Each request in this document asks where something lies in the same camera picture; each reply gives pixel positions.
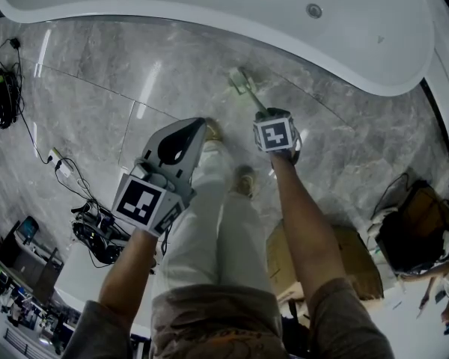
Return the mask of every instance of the electronic equipment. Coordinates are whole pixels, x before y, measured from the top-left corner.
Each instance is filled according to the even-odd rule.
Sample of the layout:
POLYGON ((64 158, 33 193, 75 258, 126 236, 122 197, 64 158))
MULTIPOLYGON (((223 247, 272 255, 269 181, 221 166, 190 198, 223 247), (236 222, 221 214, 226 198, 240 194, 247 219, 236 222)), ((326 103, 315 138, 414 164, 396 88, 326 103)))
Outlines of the electronic equipment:
POLYGON ((0 69, 0 129, 8 128, 19 115, 19 84, 12 72, 0 69))
POLYGON ((95 213, 94 206, 90 200, 84 206, 71 210, 76 214, 72 223, 73 233, 98 261, 111 265, 120 256, 129 235, 119 230, 111 213, 102 207, 95 213))

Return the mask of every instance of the sneaker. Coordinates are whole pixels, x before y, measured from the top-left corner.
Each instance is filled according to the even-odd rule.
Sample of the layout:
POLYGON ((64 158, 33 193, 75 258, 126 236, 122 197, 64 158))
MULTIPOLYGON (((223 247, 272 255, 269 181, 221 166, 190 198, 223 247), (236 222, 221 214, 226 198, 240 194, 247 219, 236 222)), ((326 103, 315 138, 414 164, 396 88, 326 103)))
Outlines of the sneaker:
POLYGON ((212 119, 207 117, 206 119, 207 122, 207 134, 205 136, 205 142, 206 141, 223 141, 223 134, 222 134, 222 129, 221 127, 218 125, 218 123, 212 119))
POLYGON ((231 191, 245 195, 248 198, 253 197, 254 187, 256 185, 256 172, 251 166, 241 165, 234 172, 234 183, 231 191))

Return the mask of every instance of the sleeve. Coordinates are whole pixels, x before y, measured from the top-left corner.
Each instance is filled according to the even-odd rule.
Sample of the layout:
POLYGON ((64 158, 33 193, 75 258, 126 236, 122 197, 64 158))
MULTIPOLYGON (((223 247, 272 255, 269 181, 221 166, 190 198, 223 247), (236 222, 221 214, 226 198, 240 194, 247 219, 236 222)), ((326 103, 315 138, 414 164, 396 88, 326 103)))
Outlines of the sleeve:
POLYGON ((132 357, 129 333, 109 309, 88 301, 62 359, 132 357))
POLYGON ((319 288, 309 302, 311 350, 325 359, 392 359, 391 346, 371 321, 351 284, 341 278, 319 288))

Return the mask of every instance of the white bathtub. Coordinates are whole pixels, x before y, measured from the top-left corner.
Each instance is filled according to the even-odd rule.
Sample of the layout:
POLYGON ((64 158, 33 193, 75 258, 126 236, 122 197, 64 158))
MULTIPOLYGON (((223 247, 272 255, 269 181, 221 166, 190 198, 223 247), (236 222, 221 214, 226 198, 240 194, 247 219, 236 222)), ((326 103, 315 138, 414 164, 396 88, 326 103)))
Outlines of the white bathtub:
POLYGON ((425 0, 0 0, 17 22, 90 15, 153 16, 217 27, 309 60, 370 93, 423 78, 433 54, 425 0), (319 19, 307 14, 317 4, 319 19))

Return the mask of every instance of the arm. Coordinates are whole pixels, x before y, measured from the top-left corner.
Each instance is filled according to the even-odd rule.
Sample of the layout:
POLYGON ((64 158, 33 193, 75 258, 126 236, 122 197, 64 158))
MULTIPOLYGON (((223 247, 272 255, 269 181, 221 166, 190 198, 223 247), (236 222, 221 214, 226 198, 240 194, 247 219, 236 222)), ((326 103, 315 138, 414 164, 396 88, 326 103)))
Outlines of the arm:
POLYGON ((305 297, 311 299, 323 284, 346 277, 339 246, 331 225, 299 180, 294 166, 276 154, 272 154, 271 161, 296 276, 305 297))
POLYGON ((449 274, 449 262, 434 266, 432 269, 427 270, 423 274, 401 275, 400 279, 403 282, 419 282, 421 280, 432 279, 435 277, 445 277, 447 274, 449 274))
POLYGON ((334 231, 301 184, 294 166, 271 157, 284 232, 311 316, 311 351, 324 359, 392 359, 389 342, 371 321, 350 283, 334 231))
POLYGON ((98 302, 86 303, 62 359, 131 357, 129 333, 153 264, 156 242, 156 237, 135 230, 106 275, 98 302))
POLYGON ((157 241, 155 236, 135 230, 100 290, 98 303, 116 314, 128 331, 143 298, 157 241))

